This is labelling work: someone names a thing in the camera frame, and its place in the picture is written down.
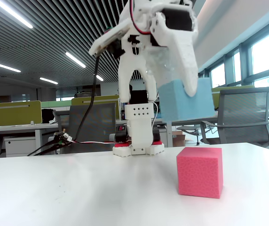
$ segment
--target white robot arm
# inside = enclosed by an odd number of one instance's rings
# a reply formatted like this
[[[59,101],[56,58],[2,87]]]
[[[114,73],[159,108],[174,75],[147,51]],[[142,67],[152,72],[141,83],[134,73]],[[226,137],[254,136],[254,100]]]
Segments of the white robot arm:
[[[131,146],[114,147],[114,154],[157,154],[164,150],[163,144],[154,144],[151,119],[157,96],[157,84],[172,80],[169,75],[147,73],[148,49],[168,48],[174,57],[175,74],[183,83],[185,93],[193,97],[198,86],[198,67],[193,50],[198,29],[192,2],[185,0],[129,0],[120,15],[119,24],[98,38],[92,45],[90,55],[98,56],[106,49],[120,57],[119,97],[125,107],[127,132]],[[145,92],[130,92],[129,83],[134,70],[138,70],[146,84]]]

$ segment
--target red cable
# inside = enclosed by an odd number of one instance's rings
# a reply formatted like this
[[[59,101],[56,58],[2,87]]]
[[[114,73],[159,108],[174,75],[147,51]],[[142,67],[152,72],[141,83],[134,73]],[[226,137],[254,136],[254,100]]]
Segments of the red cable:
[[[150,32],[144,32],[144,31],[141,31],[141,30],[137,27],[137,25],[135,24],[135,22],[134,22],[134,16],[133,16],[133,11],[132,11],[132,9],[133,9],[133,1],[134,1],[134,0],[129,0],[129,9],[130,9],[130,17],[131,17],[131,20],[132,20],[132,22],[133,22],[133,24],[134,24],[134,27],[135,27],[136,30],[137,30],[139,33],[141,33],[141,34],[151,34]]]

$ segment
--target ceiling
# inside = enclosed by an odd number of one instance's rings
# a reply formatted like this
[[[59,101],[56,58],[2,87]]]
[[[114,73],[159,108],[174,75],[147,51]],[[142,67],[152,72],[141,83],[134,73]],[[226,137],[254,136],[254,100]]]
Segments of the ceiling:
[[[90,46],[103,31],[119,22],[127,0],[2,0],[33,25],[30,29],[0,7],[0,77],[36,87],[92,84],[95,58]],[[65,52],[86,65],[80,67]],[[98,74],[104,82],[118,81],[119,61],[105,52]],[[58,85],[40,80],[44,77]],[[133,79],[140,79],[134,73]]]

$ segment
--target chair armrest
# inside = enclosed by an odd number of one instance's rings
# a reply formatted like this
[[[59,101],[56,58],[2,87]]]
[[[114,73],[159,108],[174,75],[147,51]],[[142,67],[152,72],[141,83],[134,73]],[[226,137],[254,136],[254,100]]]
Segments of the chair armrest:
[[[202,121],[200,125],[214,126],[217,128],[242,128],[242,127],[251,127],[251,126],[262,126],[262,125],[268,125],[268,124],[269,124],[269,120],[256,122],[256,123],[239,124],[239,125],[214,125],[208,121]]]
[[[201,130],[201,135],[202,135],[202,139],[203,139],[203,142],[204,144],[210,144],[209,141],[207,141],[206,139],[206,123],[200,123],[200,130]]]

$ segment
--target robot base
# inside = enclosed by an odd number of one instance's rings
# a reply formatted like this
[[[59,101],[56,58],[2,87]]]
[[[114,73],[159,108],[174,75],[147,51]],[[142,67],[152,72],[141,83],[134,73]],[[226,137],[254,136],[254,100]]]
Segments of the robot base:
[[[138,155],[138,154],[148,154],[148,155],[156,155],[158,153],[161,153],[164,151],[164,144],[160,145],[151,145],[150,147],[147,148],[139,148],[134,149],[133,147],[130,146],[125,146],[125,147],[113,147],[112,152],[114,155],[120,156],[122,158],[131,156],[131,155]]]

